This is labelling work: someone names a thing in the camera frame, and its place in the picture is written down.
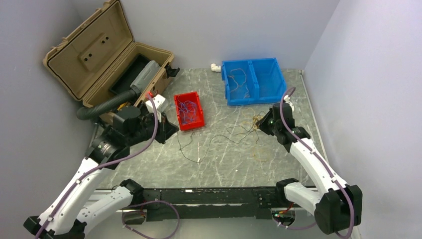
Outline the white pipe elbow fitting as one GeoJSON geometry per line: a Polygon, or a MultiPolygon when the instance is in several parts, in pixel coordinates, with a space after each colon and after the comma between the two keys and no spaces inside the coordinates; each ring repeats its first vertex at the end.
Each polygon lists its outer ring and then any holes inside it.
{"type": "Polygon", "coordinates": [[[220,73],[220,72],[221,72],[221,65],[217,65],[217,64],[215,64],[215,63],[212,63],[212,64],[210,65],[210,69],[211,69],[213,72],[220,73]]]}

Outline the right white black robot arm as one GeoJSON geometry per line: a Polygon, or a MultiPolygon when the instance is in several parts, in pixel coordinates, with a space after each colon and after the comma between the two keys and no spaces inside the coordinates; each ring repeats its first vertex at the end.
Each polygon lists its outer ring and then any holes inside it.
{"type": "Polygon", "coordinates": [[[293,108],[285,101],[274,104],[257,122],[267,135],[275,136],[306,170],[313,181],[313,191],[295,178],[276,183],[274,200],[285,207],[296,204],[314,216],[319,229],[329,234],[347,230],[349,238],[355,226],[361,224],[363,193],[358,185],[350,185],[329,166],[314,146],[308,132],[295,125],[293,108]]]}

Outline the red plastic bin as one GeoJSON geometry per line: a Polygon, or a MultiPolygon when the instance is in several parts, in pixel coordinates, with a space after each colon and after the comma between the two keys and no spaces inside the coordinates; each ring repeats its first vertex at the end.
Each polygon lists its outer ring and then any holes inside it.
{"type": "Polygon", "coordinates": [[[206,125],[198,92],[174,95],[174,102],[181,131],[193,130],[206,125]]]}

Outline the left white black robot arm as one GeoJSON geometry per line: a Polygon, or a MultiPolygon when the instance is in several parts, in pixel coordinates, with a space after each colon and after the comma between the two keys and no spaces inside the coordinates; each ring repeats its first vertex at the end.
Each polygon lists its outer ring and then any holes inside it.
{"type": "Polygon", "coordinates": [[[133,145],[146,141],[164,144],[179,128],[165,114],[151,113],[146,106],[124,107],[103,133],[95,138],[72,180],[59,197],[39,216],[28,217],[23,226],[38,239],[83,239],[116,210],[139,208],[144,189],[126,179],[106,196],[86,206],[98,185],[129,158],[133,145]]]}

